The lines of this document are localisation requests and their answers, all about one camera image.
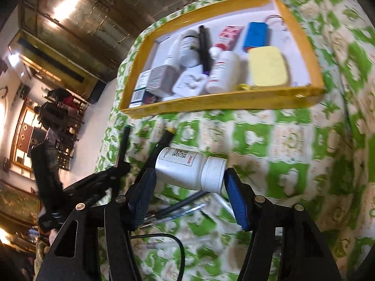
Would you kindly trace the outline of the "white pill bottle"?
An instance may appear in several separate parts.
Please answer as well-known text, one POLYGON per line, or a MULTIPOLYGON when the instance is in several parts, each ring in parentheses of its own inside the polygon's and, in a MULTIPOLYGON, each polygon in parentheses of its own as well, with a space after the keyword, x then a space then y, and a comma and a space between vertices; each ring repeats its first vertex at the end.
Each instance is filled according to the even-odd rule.
POLYGON ((188 190, 220 193, 228 161, 179 148, 164 148, 156 159, 157 179, 188 190))

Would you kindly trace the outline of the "dark pen on blanket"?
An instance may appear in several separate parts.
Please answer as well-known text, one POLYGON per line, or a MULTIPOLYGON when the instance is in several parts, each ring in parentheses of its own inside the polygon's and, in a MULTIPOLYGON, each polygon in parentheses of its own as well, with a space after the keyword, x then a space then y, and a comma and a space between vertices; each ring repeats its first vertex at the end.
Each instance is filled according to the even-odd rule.
POLYGON ((156 217, 156 218, 160 218, 162 216, 170 214, 171 212, 174 212, 174 211, 176 211, 180 208, 183 208, 184 206, 193 203, 194 201, 206 196, 207 194, 209 194, 209 193, 206 192, 206 191, 202 191, 202 190, 199 191, 199 192, 196 192, 193 195, 190 195, 188 198, 186 198, 186 199, 184 199, 184 200, 182 200, 182 201, 180 201, 176 204, 173 204, 173 205, 171 205, 169 207, 166 207, 162 210, 156 211, 153 216, 156 217))

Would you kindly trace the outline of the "grey medicine carton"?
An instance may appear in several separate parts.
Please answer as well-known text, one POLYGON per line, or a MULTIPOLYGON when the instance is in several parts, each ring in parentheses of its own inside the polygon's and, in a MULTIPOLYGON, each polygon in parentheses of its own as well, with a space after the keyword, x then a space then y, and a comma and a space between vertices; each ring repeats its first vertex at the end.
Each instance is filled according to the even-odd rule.
POLYGON ((161 65, 150 71, 146 91, 160 98, 173 95, 172 88, 180 72, 170 65, 161 65))

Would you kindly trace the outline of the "seated person in red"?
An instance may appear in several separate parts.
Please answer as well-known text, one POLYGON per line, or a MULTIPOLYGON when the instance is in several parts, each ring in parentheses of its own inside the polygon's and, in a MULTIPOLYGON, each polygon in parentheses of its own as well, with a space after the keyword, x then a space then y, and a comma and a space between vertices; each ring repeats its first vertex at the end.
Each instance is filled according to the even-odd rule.
POLYGON ((73 95, 63 88, 56 88, 47 92, 49 98, 54 99, 58 104, 63 103, 71 108, 78 109, 77 105, 74 103, 73 95))

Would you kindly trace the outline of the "white red-label bottle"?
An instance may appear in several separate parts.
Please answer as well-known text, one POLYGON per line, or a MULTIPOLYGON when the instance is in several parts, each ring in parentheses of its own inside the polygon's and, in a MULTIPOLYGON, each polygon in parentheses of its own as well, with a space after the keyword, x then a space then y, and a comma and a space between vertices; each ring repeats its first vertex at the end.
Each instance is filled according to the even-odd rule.
POLYGON ((209 94, 235 90, 240 77, 240 58, 232 51, 223 51, 214 63, 205 89, 209 94))

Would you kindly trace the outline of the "white green medicine carton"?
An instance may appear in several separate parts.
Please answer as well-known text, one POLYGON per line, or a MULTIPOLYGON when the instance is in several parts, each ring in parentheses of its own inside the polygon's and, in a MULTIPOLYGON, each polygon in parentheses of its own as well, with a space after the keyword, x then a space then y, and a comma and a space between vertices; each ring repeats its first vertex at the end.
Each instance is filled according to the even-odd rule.
POLYGON ((134 87, 134 91, 131 96, 128 108, 140 107, 141 105, 144 105, 146 103, 146 88, 149 81, 150 73, 150 70, 146 70, 140 73, 137 79, 137 83, 134 87))

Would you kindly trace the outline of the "wooden glass cabinet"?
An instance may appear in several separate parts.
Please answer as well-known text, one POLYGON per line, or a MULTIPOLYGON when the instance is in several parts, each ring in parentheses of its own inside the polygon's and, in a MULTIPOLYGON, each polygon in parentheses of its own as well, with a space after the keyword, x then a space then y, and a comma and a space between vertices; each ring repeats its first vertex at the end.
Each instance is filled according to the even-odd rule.
POLYGON ((10 42, 36 77, 95 103, 138 35, 191 0, 21 0, 10 42))

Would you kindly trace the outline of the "black purple marker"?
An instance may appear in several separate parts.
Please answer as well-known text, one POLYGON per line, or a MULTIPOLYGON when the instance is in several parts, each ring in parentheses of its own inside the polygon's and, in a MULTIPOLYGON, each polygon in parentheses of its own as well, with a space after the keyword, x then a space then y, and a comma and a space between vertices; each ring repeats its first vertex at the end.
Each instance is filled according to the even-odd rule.
POLYGON ((200 60, 203 66, 203 73, 209 75, 212 62, 209 54, 209 39, 204 26, 199 26, 198 36, 200 42, 200 60))

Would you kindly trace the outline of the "green white patterned blanket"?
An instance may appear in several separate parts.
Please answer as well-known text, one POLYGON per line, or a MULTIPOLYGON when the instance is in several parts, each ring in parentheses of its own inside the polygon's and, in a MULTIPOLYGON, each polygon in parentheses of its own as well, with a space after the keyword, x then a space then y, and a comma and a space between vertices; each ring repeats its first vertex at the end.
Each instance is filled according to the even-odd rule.
POLYGON ((322 231, 342 278, 374 244, 374 26, 357 0, 282 0, 310 40, 325 91, 309 108, 214 110, 144 119, 120 112, 141 44, 158 27, 203 6, 200 0, 153 23, 136 38, 117 75, 116 97, 96 170, 114 165, 123 126, 133 130, 126 190, 168 126, 172 146, 224 157, 258 195, 302 204, 322 231))

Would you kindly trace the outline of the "pink white tube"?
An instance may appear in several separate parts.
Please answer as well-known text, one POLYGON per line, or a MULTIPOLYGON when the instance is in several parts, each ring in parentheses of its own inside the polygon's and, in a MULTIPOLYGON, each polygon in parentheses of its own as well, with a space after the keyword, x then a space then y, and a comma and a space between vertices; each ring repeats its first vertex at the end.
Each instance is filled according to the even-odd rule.
POLYGON ((210 57, 216 60, 223 51, 231 51, 243 28, 243 26, 225 26, 209 49, 210 57))

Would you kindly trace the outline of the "yellow rectangular tin box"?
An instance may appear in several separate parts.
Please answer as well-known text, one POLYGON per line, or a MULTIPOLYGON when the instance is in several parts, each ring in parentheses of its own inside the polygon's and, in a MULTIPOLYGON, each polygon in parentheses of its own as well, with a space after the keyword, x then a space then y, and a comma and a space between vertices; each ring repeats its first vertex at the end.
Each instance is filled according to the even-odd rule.
POLYGON ((285 58, 275 46, 249 49, 248 65, 254 87, 279 87, 286 86, 289 82, 285 58))

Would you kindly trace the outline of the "yellow-edged white tray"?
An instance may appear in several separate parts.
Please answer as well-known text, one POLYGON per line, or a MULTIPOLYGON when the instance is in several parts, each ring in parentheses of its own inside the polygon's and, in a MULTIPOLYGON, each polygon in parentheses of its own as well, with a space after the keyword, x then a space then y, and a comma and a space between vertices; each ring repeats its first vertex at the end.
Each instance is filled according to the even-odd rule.
POLYGON ((200 110, 304 108, 324 83, 308 38, 281 0, 227 0, 147 34, 120 109, 133 118, 200 110))

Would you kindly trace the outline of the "blue battery pack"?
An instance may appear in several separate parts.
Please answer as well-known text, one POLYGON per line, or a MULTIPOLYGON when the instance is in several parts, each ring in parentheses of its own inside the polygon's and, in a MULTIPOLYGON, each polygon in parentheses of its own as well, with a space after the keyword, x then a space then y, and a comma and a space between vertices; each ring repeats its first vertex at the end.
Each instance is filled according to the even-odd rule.
POLYGON ((244 52, 248 52, 252 48, 266 46, 267 44, 268 24, 265 22, 250 22, 243 45, 244 52))

